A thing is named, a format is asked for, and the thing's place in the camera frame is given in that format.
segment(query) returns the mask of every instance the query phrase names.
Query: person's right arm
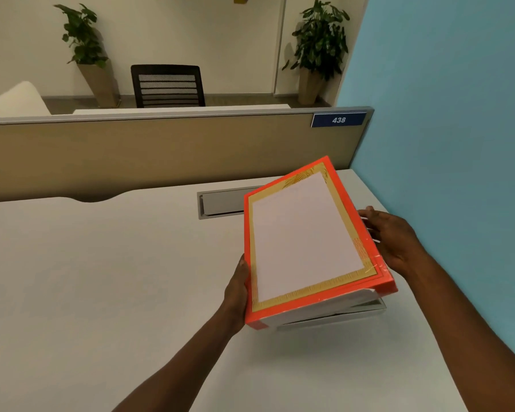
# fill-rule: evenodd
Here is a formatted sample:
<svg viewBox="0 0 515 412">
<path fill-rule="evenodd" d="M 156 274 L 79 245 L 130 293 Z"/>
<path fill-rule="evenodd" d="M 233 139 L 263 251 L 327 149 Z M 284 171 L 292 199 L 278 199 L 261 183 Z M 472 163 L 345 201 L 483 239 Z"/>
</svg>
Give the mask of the person's right arm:
<svg viewBox="0 0 515 412">
<path fill-rule="evenodd" d="M 515 411 L 515 354 L 490 329 L 402 218 L 361 217 L 385 262 L 408 282 L 470 412 Z"/>
</svg>

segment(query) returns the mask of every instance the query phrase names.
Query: wall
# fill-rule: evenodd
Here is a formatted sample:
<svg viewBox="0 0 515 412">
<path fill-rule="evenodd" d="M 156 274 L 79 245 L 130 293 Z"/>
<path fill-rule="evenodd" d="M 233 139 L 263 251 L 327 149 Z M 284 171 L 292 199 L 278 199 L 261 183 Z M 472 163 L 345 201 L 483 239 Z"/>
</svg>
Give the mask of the wall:
<svg viewBox="0 0 515 412">
<path fill-rule="evenodd" d="M 340 106 L 353 168 L 515 351 L 515 0 L 370 0 Z"/>
<path fill-rule="evenodd" d="M 363 20 L 365 1 L 366 0 L 322 0 L 331 1 L 333 5 L 341 10 L 345 10 L 350 17 L 350 21 L 344 21 L 345 33 L 347 34 L 347 46 L 349 47 L 349 55 L 345 55 L 342 63 L 342 70 L 351 57 L 353 46 L 358 35 L 358 28 Z M 294 63 L 294 52 L 297 46 L 297 40 L 292 36 L 300 23 L 302 22 L 301 12 L 313 6 L 315 0 L 286 0 L 286 10 L 284 12 L 284 26 L 281 36 L 281 55 L 278 62 L 277 70 L 277 86 L 275 94 L 294 94 L 298 92 L 299 84 L 299 68 L 291 70 L 289 67 L 282 71 L 282 67 L 286 61 L 290 59 L 291 64 Z M 336 75 L 331 79 L 323 91 L 321 96 L 329 104 L 334 104 L 336 94 L 339 87 L 341 75 Z"/>
<path fill-rule="evenodd" d="M 133 64 L 199 65 L 206 93 L 270 93 L 281 0 L 0 0 L 0 93 L 29 80 L 43 96 L 91 95 L 62 41 L 54 8 L 84 3 L 98 16 L 121 93 Z"/>
</svg>

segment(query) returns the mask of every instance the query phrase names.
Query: potted plant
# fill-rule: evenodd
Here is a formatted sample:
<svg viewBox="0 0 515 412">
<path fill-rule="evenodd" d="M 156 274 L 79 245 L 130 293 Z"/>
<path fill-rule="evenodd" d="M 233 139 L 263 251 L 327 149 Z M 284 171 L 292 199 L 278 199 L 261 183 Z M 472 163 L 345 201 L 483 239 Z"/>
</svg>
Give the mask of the potted plant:
<svg viewBox="0 0 515 412">
<path fill-rule="evenodd" d="M 84 4 L 80 11 L 70 9 L 61 4 L 54 7 L 67 15 L 67 31 L 63 40 L 75 47 L 75 54 L 68 62 L 76 62 L 78 69 L 86 79 L 90 89 L 101 108 L 116 108 L 120 103 L 118 87 L 112 75 L 109 58 L 103 55 L 92 23 L 96 23 L 97 15 Z"/>
<path fill-rule="evenodd" d="M 345 10 L 315 0 L 315 5 L 302 12 L 304 22 L 292 36 L 298 38 L 295 51 L 296 62 L 290 67 L 299 66 L 299 96 L 301 104 L 314 104 L 318 93 L 334 73 L 342 73 L 340 65 L 343 55 L 349 53 L 345 41 L 345 29 L 338 23 L 349 20 Z"/>
</svg>

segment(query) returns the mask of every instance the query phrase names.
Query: gold border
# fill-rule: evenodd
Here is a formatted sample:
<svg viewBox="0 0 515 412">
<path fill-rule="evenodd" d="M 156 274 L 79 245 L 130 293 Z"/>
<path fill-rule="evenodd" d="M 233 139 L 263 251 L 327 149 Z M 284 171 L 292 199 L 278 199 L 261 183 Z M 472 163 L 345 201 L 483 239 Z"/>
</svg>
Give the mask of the gold border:
<svg viewBox="0 0 515 412">
<path fill-rule="evenodd" d="M 259 294 L 258 294 L 258 277 L 256 275 L 256 262 L 255 262 L 255 242 L 254 242 L 254 223 L 253 223 L 253 206 L 254 203 L 259 201 L 260 199 L 266 198 L 276 192 L 281 191 L 284 188 L 288 188 L 289 186 L 294 185 L 295 183 L 302 181 L 303 179 L 308 178 L 311 175 L 316 173 L 322 173 L 322 177 L 326 182 L 328 190 L 336 204 L 336 208 L 340 216 L 342 217 L 343 224 L 345 224 L 345 228 L 357 249 L 358 255 L 363 262 L 364 268 L 360 270 L 356 270 L 354 272 L 349 272 L 345 275 L 338 276 L 327 281 L 321 282 L 319 284 L 314 284 L 313 286 L 309 286 L 306 288 L 299 289 L 297 291 L 293 291 L 287 293 L 285 295 L 281 295 L 275 298 L 271 298 L 268 300 L 264 300 L 259 302 Z M 328 171 L 326 170 L 326 166 L 320 162 L 313 166 L 310 169 L 307 169 L 301 173 L 297 173 L 289 179 L 286 179 L 283 182 L 278 182 L 273 186 L 270 186 L 263 191 L 255 193 L 248 197 L 248 218 L 249 218 L 249 227 L 250 227 L 250 271 L 251 271 L 251 284 L 252 284 L 252 311 L 259 311 L 261 309 L 270 308 L 271 306 L 279 305 L 284 302 L 289 302 L 291 300 L 299 299 L 305 296 L 313 295 L 317 292 L 326 291 L 336 286 L 341 286 L 343 284 L 350 284 L 351 282 L 355 282 L 360 279 L 364 279 L 366 277 L 370 277 L 376 274 L 376 270 L 370 260 L 370 257 L 366 253 L 364 249 L 363 243 L 361 242 L 355 226 L 351 222 L 349 214 L 345 210 L 343 205 L 343 201 L 339 196 L 338 190 L 332 182 Z"/>
</svg>

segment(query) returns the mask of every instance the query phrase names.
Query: person's left arm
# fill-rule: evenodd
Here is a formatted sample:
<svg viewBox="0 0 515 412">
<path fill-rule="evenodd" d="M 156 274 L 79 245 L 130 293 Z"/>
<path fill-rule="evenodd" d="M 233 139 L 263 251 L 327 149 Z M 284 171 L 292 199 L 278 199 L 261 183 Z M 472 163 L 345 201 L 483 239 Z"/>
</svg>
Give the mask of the person's left arm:
<svg viewBox="0 0 515 412">
<path fill-rule="evenodd" d="M 113 412 L 186 412 L 225 346 L 244 326 L 248 277 L 244 255 L 225 289 L 219 309 L 192 339 Z"/>
</svg>

